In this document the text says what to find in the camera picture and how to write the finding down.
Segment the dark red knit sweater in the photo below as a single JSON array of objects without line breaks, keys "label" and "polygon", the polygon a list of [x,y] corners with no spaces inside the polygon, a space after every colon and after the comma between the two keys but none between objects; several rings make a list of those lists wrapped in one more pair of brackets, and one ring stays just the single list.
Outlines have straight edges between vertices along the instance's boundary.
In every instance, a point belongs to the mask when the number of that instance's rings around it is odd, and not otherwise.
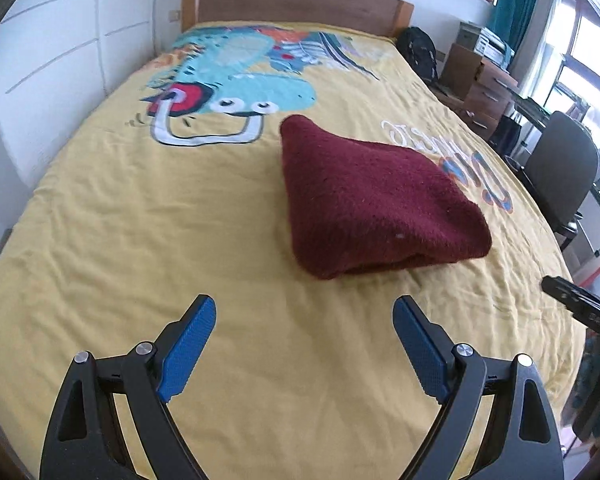
[{"label": "dark red knit sweater", "polygon": [[486,218],[432,160],[291,115],[279,126],[291,246],[321,280],[485,257]]}]

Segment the dark grey office chair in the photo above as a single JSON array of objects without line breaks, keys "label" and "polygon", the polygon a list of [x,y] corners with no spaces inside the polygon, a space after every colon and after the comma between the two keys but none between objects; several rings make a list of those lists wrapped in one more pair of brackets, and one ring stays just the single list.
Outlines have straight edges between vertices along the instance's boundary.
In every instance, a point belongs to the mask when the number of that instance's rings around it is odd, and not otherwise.
[{"label": "dark grey office chair", "polygon": [[579,231],[579,207],[600,170],[600,153],[591,133],[563,112],[550,115],[546,128],[524,164],[506,164],[540,208],[566,249]]}]

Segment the dark desk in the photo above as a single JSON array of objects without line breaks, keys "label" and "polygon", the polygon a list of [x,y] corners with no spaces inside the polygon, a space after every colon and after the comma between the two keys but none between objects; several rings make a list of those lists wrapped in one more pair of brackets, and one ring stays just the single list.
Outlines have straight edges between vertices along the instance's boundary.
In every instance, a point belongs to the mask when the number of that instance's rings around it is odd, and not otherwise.
[{"label": "dark desk", "polygon": [[[539,130],[539,132],[543,132],[550,121],[550,113],[540,104],[535,102],[535,100],[523,98],[514,89],[508,89],[508,92],[512,95],[516,112],[526,118],[535,129]],[[591,107],[587,102],[580,98],[576,98],[573,106],[566,112],[566,115],[575,122],[582,122],[582,119],[585,118],[585,115],[590,108]]]}]

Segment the brown wooden drawer unit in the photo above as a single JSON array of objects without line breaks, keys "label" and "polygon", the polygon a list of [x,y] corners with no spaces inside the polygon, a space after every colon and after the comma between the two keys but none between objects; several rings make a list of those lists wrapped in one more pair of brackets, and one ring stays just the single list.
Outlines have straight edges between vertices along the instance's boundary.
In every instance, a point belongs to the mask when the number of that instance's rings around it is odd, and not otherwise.
[{"label": "brown wooden drawer unit", "polygon": [[482,54],[452,44],[439,80],[439,99],[483,140],[513,102],[517,81]]}]

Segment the yellow cartoon print bedspread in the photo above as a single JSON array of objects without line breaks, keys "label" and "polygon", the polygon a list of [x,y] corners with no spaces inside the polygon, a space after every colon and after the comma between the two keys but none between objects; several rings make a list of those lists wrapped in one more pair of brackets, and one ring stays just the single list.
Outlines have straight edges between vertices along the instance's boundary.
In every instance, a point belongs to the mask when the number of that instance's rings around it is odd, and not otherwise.
[{"label": "yellow cartoon print bedspread", "polygon": [[[125,81],[50,164],[0,257],[0,426],[31,472],[72,357],[155,337],[200,294],[218,320],[170,405],[213,479],[394,479],[437,403],[391,323],[412,296],[480,353],[535,360],[560,410],[585,330],[542,293],[567,276],[538,206],[384,38],[220,26]],[[291,248],[279,125],[419,152],[488,222],[481,259],[322,281]]]}]

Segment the stack of papers and books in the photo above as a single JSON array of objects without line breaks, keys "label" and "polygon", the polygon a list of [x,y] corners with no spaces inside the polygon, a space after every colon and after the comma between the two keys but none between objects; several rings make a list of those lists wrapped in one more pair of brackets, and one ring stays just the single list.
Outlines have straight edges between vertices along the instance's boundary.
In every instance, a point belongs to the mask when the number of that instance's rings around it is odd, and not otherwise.
[{"label": "stack of papers and books", "polygon": [[508,70],[515,55],[515,51],[505,41],[486,27],[479,30],[475,51],[501,70]]}]

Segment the grey storage box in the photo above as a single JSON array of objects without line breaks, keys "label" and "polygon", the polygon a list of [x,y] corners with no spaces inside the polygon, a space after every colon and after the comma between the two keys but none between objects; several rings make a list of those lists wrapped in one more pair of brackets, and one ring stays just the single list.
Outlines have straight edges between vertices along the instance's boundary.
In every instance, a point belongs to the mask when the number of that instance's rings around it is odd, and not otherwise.
[{"label": "grey storage box", "polygon": [[455,42],[465,49],[478,52],[481,47],[482,27],[471,22],[461,22]]}]

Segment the black backpack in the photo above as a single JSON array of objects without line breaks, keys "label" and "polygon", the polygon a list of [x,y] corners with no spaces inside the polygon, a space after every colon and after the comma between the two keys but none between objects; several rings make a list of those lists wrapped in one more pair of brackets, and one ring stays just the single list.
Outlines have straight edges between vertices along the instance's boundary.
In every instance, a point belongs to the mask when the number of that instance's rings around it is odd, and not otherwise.
[{"label": "black backpack", "polygon": [[426,32],[418,27],[407,27],[396,38],[396,50],[425,84],[438,81],[437,51]]}]

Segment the teal curtain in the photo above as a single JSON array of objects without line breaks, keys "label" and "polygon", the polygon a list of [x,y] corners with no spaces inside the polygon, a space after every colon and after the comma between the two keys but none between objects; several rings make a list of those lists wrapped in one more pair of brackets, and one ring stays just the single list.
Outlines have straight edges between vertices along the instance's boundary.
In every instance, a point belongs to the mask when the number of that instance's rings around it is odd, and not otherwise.
[{"label": "teal curtain", "polygon": [[486,27],[517,52],[538,0],[496,0]]}]

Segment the white wardrobe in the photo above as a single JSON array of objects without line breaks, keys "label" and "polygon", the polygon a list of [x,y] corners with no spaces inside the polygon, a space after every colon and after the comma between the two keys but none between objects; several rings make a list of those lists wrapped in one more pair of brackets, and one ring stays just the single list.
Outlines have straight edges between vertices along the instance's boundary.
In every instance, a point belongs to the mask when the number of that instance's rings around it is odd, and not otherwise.
[{"label": "white wardrobe", "polygon": [[82,120],[154,54],[154,0],[15,0],[0,21],[0,250]]}]

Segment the brown wooden headboard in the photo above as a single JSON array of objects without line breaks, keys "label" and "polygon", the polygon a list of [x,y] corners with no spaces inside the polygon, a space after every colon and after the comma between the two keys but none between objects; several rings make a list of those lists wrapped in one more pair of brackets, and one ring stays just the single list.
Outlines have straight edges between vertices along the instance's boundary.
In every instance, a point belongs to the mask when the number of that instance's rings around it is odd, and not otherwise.
[{"label": "brown wooden headboard", "polygon": [[414,10],[403,0],[181,0],[181,31],[217,21],[315,23],[394,38]]}]

